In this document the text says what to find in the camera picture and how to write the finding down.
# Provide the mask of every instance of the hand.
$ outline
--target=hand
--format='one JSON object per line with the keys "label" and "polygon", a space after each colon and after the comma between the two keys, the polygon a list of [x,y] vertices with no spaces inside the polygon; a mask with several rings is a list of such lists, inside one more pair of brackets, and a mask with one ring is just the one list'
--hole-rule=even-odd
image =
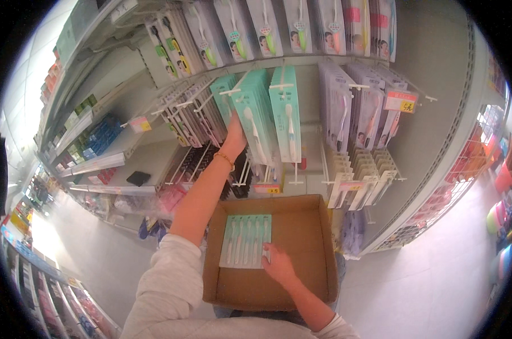
{"label": "hand", "polygon": [[270,244],[269,242],[263,243],[263,249],[270,252],[271,263],[269,263],[267,257],[263,255],[261,265],[274,281],[288,290],[291,285],[299,280],[297,275],[295,275],[289,255],[286,254],[282,248]]}
{"label": "hand", "polygon": [[243,132],[243,126],[235,110],[232,110],[232,118],[228,125],[228,136],[224,141],[224,145],[220,148],[221,152],[226,154],[232,161],[235,161],[239,154],[243,152],[247,145],[247,139]]}

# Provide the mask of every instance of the shopper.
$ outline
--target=shopper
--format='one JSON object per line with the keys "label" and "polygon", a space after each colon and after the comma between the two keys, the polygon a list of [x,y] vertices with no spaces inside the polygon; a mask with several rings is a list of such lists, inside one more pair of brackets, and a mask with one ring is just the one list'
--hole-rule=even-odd
{"label": "shopper", "polygon": [[264,244],[272,262],[262,257],[262,265],[290,294],[311,331],[268,318],[188,319],[203,295],[198,246],[233,161],[246,142],[239,117],[234,113],[224,145],[182,200],[170,233],[152,256],[151,268],[141,277],[136,302],[121,338],[358,338],[352,326],[303,285],[289,256],[273,244]]}

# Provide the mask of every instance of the cardboard box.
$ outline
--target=cardboard box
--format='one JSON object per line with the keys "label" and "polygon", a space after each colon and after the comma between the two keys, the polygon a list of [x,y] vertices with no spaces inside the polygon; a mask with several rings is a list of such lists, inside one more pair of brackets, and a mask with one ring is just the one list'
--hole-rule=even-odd
{"label": "cardboard box", "polygon": [[337,300],[337,263],[327,206],[321,195],[303,195],[219,202],[209,223],[203,301],[242,311],[296,309],[292,298],[264,270],[219,268],[228,215],[250,214],[271,214],[272,243],[290,255],[297,276],[325,303]]}

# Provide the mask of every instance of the gray sleeve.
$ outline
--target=gray sleeve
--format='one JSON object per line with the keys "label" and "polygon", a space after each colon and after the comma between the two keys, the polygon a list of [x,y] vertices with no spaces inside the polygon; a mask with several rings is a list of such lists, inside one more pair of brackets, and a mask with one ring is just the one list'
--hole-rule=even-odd
{"label": "gray sleeve", "polygon": [[360,339],[352,325],[335,313],[333,320],[327,324],[320,332],[312,332],[318,339]]}
{"label": "gray sleeve", "polygon": [[201,251],[185,238],[167,234],[137,287],[136,302],[121,338],[133,338],[151,326],[186,319],[203,297]]}

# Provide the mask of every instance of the gray sweater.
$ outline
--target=gray sweater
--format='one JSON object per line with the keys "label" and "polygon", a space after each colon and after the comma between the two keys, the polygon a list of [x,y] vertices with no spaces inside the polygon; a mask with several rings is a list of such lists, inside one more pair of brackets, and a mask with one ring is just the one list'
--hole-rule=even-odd
{"label": "gray sweater", "polygon": [[151,268],[139,281],[136,302],[121,339],[359,339],[352,326],[338,314],[317,333],[289,322],[262,318],[188,319],[202,299],[200,272],[199,248],[181,236],[164,236],[160,249],[152,256]]}

